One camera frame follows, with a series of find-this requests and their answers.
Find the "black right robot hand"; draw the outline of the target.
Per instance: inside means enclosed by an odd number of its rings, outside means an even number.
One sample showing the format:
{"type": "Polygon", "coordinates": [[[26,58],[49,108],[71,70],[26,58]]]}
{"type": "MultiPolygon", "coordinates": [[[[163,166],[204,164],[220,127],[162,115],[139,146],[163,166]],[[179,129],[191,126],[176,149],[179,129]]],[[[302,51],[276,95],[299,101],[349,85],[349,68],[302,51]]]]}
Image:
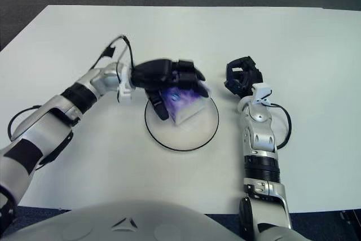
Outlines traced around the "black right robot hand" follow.
{"type": "Polygon", "coordinates": [[[226,65],[224,86],[240,98],[252,95],[252,85],[262,82],[262,73],[250,56],[238,58],[226,65]]]}

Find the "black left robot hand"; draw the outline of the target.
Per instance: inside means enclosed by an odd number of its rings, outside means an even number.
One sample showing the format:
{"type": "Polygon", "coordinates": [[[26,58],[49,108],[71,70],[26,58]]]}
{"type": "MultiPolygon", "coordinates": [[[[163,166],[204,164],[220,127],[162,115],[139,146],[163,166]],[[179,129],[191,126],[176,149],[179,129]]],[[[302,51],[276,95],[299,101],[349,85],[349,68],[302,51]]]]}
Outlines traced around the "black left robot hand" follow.
{"type": "Polygon", "coordinates": [[[161,93],[176,87],[182,90],[193,90],[198,95],[209,96],[202,84],[204,75],[194,66],[192,61],[156,59],[136,65],[131,69],[131,83],[144,89],[149,102],[161,120],[167,120],[169,113],[161,93]]]}

